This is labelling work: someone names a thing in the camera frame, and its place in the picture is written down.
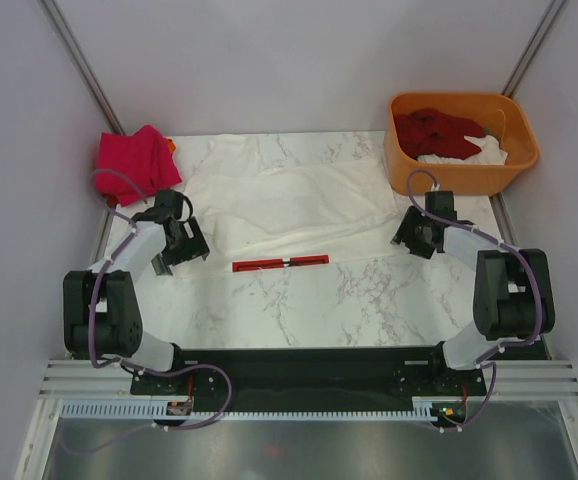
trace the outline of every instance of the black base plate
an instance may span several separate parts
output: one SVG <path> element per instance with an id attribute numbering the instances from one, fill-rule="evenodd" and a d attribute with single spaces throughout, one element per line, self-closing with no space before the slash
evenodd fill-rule
<path id="1" fill-rule="evenodd" d="M 177 351 L 176 369 L 216 365 L 233 385 L 231 412 L 410 411 L 412 397 L 486 393 L 479 370 L 448 370 L 435 377 L 434 347 Z M 143 375 L 133 395 L 187 395 L 193 375 L 194 409 L 218 410 L 227 393 L 215 371 L 172 379 Z"/>

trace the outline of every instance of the white towel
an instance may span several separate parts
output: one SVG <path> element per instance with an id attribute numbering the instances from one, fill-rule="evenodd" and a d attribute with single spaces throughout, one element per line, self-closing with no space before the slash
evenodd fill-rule
<path id="1" fill-rule="evenodd" d="M 465 137 L 474 145 L 479 146 L 482 151 L 469 158 L 460 160 L 459 158 L 439 157 L 438 155 L 420 155 L 419 162 L 423 163 L 451 163 L 457 165 L 504 165 L 507 160 L 507 152 L 500 149 L 500 144 L 496 137 L 487 135 L 484 138 Z"/>
<path id="2" fill-rule="evenodd" d="M 241 260 L 394 254 L 396 205 L 379 158 L 266 168 L 257 138 L 222 135 L 184 193 L 211 254 L 175 267 L 177 277 L 230 271 Z"/>

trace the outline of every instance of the fabric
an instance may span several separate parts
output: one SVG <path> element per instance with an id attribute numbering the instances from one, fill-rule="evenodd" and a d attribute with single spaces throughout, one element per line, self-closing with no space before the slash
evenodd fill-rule
<path id="1" fill-rule="evenodd" d="M 234 261 L 394 253 L 398 215 L 381 159 L 270 168 L 257 139 L 221 135 L 184 193 L 211 254 L 174 267 L 176 277 L 225 273 Z"/>
<path id="2" fill-rule="evenodd" d="M 480 147 L 465 140 L 465 136 L 485 136 L 484 129 L 473 120 L 446 115 L 432 108 L 396 115 L 394 120 L 400 147 L 411 158 L 438 155 L 464 160 L 480 153 Z"/>
<path id="3" fill-rule="evenodd" d="M 151 196 L 182 182 L 171 153 L 167 139 L 151 125 L 145 125 L 131 136 L 103 133 L 96 168 L 124 173 L 145 195 Z M 131 186 L 115 175 L 102 173 L 94 185 L 99 192 L 114 196 L 121 206 L 140 199 Z"/>
<path id="4" fill-rule="evenodd" d="M 480 153 L 461 160 L 459 158 L 439 157 L 438 155 L 421 155 L 418 161 L 422 163 L 448 163 L 458 165 L 504 165 L 507 161 L 507 152 L 500 149 L 496 137 L 487 135 L 484 138 L 465 137 L 465 140 L 480 147 Z"/>

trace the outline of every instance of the glass panel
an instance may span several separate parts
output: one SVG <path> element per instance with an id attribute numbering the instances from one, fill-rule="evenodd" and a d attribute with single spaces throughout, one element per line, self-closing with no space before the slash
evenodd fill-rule
<path id="1" fill-rule="evenodd" d="M 139 425 L 62 421 L 71 448 L 96 447 Z M 578 479 L 556 404 L 492 404 L 463 433 L 402 422 L 224 421 L 205 429 L 146 429 L 86 459 L 55 449 L 72 479 Z"/>

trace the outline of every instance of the white wall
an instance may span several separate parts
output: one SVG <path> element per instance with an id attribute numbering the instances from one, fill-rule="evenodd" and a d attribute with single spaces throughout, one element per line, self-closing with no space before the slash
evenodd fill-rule
<path id="1" fill-rule="evenodd" d="M 51 355 L 62 278 L 100 220 L 87 172 L 105 123 L 34 0 L 0 0 L 0 479 L 13 475 Z"/>
<path id="2" fill-rule="evenodd" d="M 557 353 L 578 373 L 578 1 L 571 2 L 517 95 L 541 160 L 504 194 L 524 245 L 549 258 Z"/>
<path id="3" fill-rule="evenodd" d="M 405 90 L 501 91 L 548 0 L 58 0 L 120 122 L 376 130 Z"/>

